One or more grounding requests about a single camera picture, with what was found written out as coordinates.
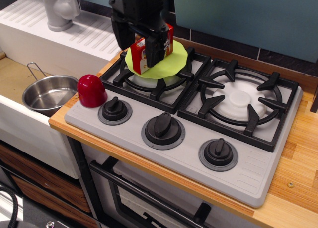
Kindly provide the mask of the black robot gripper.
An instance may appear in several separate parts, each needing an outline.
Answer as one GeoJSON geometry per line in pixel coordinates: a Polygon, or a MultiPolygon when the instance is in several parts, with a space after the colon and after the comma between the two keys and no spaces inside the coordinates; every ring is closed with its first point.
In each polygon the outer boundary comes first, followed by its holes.
{"type": "Polygon", "coordinates": [[[153,67],[164,59],[168,31],[162,18],[165,0],[109,0],[112,7],[112,28],[122,50],[135,43],[135,33],[147,37],[145,52],[147,66],[153,67]]]}

